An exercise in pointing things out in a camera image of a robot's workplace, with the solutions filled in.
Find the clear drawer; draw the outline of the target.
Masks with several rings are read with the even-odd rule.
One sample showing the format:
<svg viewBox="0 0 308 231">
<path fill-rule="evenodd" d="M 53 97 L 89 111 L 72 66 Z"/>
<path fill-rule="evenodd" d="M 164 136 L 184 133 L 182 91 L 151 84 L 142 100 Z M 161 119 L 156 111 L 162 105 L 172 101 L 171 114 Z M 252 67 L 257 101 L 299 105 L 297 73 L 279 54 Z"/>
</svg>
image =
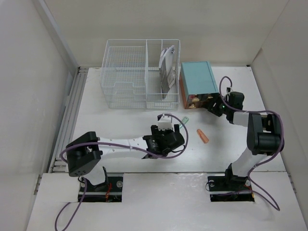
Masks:
<svg viewBox="0 0 308 231">
<path fill-rule="evenodd" d="M 189 103 L 206 102 L 212 98 L 215 98 L 217 95 L 218 93 L 191 94 L 188 96 L 187 102 Z"/>
</svg>

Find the teal drawer box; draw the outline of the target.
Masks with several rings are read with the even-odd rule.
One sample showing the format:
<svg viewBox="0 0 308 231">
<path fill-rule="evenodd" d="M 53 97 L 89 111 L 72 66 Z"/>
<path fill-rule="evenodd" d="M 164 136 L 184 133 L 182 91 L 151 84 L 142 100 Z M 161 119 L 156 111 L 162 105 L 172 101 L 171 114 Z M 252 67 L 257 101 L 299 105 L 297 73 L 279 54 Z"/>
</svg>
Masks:
<svg viewBox="0 0 308 231">
<path fill-rule="evenodd" d="M 180 89 L 185 107 L 191 94 L 218 93 L 218 87 L 209 61 L 183 62 L 180 69 Z"/>
</svg>

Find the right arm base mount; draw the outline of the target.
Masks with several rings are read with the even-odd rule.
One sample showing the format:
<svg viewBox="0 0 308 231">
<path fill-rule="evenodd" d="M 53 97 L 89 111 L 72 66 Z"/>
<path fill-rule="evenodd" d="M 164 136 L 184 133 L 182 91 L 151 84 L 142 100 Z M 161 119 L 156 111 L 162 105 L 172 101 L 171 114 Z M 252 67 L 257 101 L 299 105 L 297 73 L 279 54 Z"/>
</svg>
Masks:
<svg viewBox="0 0 308 231">
<path fill-rule="evenodd" d="M 254 202 L 248 178 L 210 175 L 207 177 L 211 202 Z"/>
</svg>

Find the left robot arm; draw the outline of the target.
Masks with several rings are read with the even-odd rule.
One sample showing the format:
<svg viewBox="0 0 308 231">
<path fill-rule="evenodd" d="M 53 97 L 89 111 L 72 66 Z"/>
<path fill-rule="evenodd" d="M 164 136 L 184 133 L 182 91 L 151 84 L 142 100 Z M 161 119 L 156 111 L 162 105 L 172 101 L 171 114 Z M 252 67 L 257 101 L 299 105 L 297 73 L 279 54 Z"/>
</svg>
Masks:
<svg viewBox="0 0 308 231">
<path fill-rule="evenodd" d="M 169 129 L 152 125 L 150 135 L 127 140 L 105 139 L 94 131 L 87 132 L 69 143 L 61 156 L 66 157 L 70 177 L 83 178 L 96 191 L 102 191 L 109 183 L 104 160 L 171 159 L 182 154 L 186 146 L 178 124 Z"/>
</svg>

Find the brown drawer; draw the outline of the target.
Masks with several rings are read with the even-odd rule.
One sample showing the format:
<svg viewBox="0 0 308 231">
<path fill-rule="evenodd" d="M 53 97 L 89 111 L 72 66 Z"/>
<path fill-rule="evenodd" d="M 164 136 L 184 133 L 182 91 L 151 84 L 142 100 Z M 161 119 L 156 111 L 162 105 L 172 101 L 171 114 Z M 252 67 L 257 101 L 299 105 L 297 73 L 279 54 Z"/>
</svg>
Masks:
<svg viewBox="0 0 308 231">
<path fill-rule="evenodd" d="M 197 109 L 197 108 L 206 108 L 208 102 L 206 101 L 198 101 L 198 102 L 187 102 L 185 105 L 185 109 Z"/>
</svg>

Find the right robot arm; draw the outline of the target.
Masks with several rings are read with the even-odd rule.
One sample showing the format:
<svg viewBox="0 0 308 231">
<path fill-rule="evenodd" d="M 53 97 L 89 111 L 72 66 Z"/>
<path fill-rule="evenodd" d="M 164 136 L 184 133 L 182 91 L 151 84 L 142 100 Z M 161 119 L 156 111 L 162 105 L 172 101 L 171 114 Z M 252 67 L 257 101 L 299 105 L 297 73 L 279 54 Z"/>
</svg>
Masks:
<svg viewBox="0 0 308 231">
<path fill-rule="evenodd" d="M 225 170 L 224 176 L 210 176 L 210 189 L 237 191 L 247 186 L 248 175 L 260 161 L 280 152 L 284 146 L 282 123 L 273 112 L 243 110 L 244 95 L 232 91 L 225 97 L 219 93 L 209 96 L 204 108 L 220 117 L 226 116 L 229 123 L 247 128 L 247 147 L 241 156 Z"/>
</svg>

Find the grey setup guide booklet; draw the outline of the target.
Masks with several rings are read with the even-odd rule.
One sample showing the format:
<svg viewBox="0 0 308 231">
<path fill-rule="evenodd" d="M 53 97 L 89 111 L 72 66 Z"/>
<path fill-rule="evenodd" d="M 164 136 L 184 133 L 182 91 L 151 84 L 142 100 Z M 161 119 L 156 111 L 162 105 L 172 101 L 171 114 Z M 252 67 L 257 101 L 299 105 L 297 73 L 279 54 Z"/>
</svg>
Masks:
<svg viewBox="0 0 308 231">
<path fill-rule="evenodd" d="M 161 93 L 162 99 L 165 99 L 172 83 L 172 64 L 173 64 L 173 55 L 172 51 L 167 51 L 163 49 L 160 55 L 159 60 L 159 75 L 161 78 Z"/>
</svg>

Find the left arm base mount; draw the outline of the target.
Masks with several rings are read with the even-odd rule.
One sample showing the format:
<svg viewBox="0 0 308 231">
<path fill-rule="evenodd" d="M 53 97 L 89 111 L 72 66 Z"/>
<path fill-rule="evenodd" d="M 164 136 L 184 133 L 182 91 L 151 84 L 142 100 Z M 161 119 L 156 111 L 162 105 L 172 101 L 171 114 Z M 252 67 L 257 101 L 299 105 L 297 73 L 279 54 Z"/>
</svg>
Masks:
<svg viewBox="0 0 308 231">
<path fill-rule="evenodd" d="M 111 173 L 107 177 L 107 182 L 100 185 L 93 186 L 90 181 L 87 180 L 87 189 L 85 190 L 84 179 L 82 177 L 79 177 L 79 192 L 77 195 L 78 202 L 81 201 L 84 192 L 86 193 L 83 202 L 122 202 L 123 179 L 123 173 Z"/>
</svg>

